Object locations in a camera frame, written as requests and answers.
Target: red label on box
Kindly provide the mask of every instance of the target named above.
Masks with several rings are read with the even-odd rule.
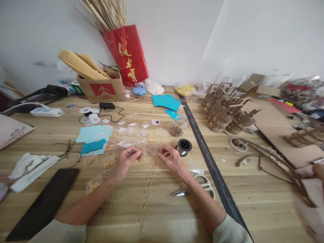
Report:
[[[90,84],[91,89],[93,90],[96,96],[99,96],[103,99],[111,99],[112,96],[116,96],[114,87],[112,84]]]

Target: white wall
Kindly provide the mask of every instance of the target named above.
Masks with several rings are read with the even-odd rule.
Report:
[[[324,78],[324,1],[226,0],[198,78],[278,74]]]
[[[150,79],[168,85],[194,80],[223,2],[125,1],[129,24],[138,28]],[[0,64],[11,85],[30,93],[56,84],[60,48],[115,64],[100,34],[74,6],[86,13],[78,0],[0,1]]]

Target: black strip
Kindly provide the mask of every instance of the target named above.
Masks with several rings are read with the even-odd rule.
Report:
[[[241,213],[234,202],[234,199],[233,199],[233,197],[232,197],[232,195],[224,181],[223,176],[221,175],[221,173],[216,165],[216,162],[215,162],[212,154],[209,151],[209,148],[204,140],[203,135],[200,132],[200,129],[196,123],[195,118],[193,117],[193,115],[190,111],[190,108],[189,108],[187,102],[182,101],[181,103],[184,105],[184,110],[187,114],[187,118],[190,122],[193,133],[195,134],[196,140],[198,142],[198,145],[200,147],[202,155],[205,159],[205,162],[209,169],[210,175],[212,176],[212,179],[216,186],[219,197],[222,200],[222,203],[223,203],[226,213],[228,213],[228,215],[230,215],[236,222],[238,222],[240,225],[242,225],[252,239],[252,236],[246,227],[246,224],[241,216]]]

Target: black charger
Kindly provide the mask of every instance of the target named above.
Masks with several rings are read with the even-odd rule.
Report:
[[[115,105],[113,103],[99,103],[100,109],[115,109]]]

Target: blue sponge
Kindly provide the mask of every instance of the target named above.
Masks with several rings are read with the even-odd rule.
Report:
[[[133,88],[133,94],[138,96],[146,95],[146,89],[142,87]]]

